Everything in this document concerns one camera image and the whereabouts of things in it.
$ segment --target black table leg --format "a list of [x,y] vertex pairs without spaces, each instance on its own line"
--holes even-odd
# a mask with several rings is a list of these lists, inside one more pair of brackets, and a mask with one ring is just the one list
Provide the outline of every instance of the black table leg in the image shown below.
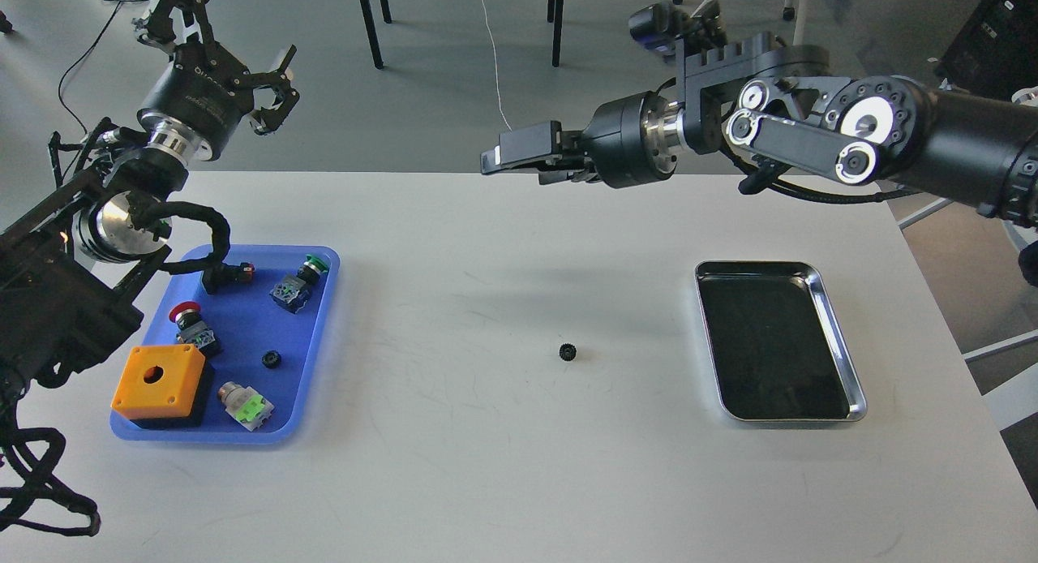
[[392,24],[392,16],[389,14],[389,0],[379,0],[382,4],[382,21],[386,24]]
[[382,50],[379,49],[379,35],[375,33],[375,19],[372,17],[372,0],[360,0],[360,12],[364,16],[364,28],[367,30],[367,44],[372,47],[372,60],[375,68],[381,71]]
[[558,68],[558,52],[563,45],[563,0],[555,0],[555,33],[551,39],[551,64]]
[[548,0],[548,24],[555,20],[555,0]]

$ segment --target chair leg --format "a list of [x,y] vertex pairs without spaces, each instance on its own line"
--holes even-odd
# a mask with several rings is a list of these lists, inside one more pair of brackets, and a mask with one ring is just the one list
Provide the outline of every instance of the chair leg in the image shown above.
[[785,22],[792,22],[796,19],[796,8],[793,7],[793,0],[783,1],[782,19]]
[[548,0],[548,24],[555,21],[555,0]]
[[389,14],[389,0],[379,0],[382,4],[382,21],[386,24],[392,24],[392,15]]
[[563,1],[555,0],[554,33],[551,38],[551,64],[558,68],[558,53],[563,45]]
[[375,19],[372,17],[371,0],[360,0],[360,12],[364,16],[364,28],[367,30],[367,45],[372,48],[372,60],[375,61],[375,68],[381,71],[384,66],[382,50],[379,49],[379,35],[375,33]]

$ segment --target black nut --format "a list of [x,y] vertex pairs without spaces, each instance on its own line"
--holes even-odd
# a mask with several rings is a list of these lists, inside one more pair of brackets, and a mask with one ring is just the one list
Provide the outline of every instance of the black nut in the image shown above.
[[558,348],[558,356],[563,360],[570,360],[577,357],[577,347],[572,344],[564,344]]
[[267,367],[268,369],[273,369],[281,364],[281,353],[279,353],[277,350],[268,350],[266,353],[264,353],[261,361],[263,363],[263,366]]

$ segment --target blue tray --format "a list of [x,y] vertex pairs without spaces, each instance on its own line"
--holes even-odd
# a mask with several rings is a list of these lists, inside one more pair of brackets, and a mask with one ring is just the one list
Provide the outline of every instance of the blue tray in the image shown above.
[[[209,245],[200,246],[188,252],[185,259],[203,257],[210,250]],[[330,269],[321,277],[306,305],[293,315],[274,303],[270,290],[284,275],[295,275],[307,254],[320,257]],[[299,426],[330,297],[335,293],[338,254],[328,247],[234,245],[225,261],[229,265],[242,261],[253,264],[252,283],[223,286],[219,293],[211,296],[201,287],[200,273],[174,275],[143,341],[147,346],[175,344],[177,329],[167,317],[169,310],[188,300],[201,305],[203,321],[213,328],[223,346],[223,351],[210,360],[215,376],[212,391],[207,392],[209,400],[201,425],[142,429],[112,411],[108,422],[117,437],[135,441],[258,445],[280,441]],[[281,353],[281,364],[277,368],[268,369],[261,363],[268,350]],[[273,414],[255,431],[238,424],[217,400],[216,391],[229,380],[252,386],[274,404]]]

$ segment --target silver flange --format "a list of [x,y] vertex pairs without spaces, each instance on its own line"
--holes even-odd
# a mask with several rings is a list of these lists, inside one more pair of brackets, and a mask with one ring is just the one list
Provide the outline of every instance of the silver flange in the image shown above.
[[152,134],[147,140],[148,148],[169,154],[181,161],[184,167],[193,158],[201,161],[213,159],[210,142],[174,116],[153,111],[141,115],[140,123]]
[[126,263],[151,254],[166,244],[166,239],[133,227],[128,194],[130,192],[115,194],[101,208],[79,213],[76,231],[83,252],[98,261]]

